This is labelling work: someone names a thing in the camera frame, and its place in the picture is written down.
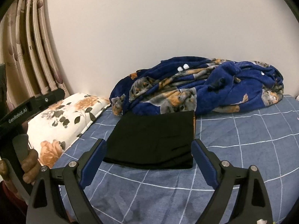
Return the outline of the person's left hand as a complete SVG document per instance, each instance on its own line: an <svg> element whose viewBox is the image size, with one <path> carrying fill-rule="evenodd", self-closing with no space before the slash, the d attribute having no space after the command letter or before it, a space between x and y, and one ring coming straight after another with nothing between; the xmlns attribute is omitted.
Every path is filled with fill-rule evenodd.
<svg viewBox="0 0 299 224"><path fill-rule="evenodd" d="M23 150L27 146L24 142L28 139L27 135L27 124L19 125L13 129L1 129L1 150L8 150L10 155L15 152L13 146L13 139L18 137L17 141L21 143L19 149ZM8 159L7 156L1 157L1 177L3 178L5 186L11 191L18 199L28 202L29 195L32 191L31 185L35 182L35 179L40 171L41 164L38 161L38 152L34 149L27 150L27 156L21 160L17 166L20 166L20 173L22 173L22 178L18 181L20 183L26 184L29 187L27 195L23 190L19 188L19 185L15 185L14 175L11 173L13 169L12 163L16 162L18 158L13 160Z"/></svg>

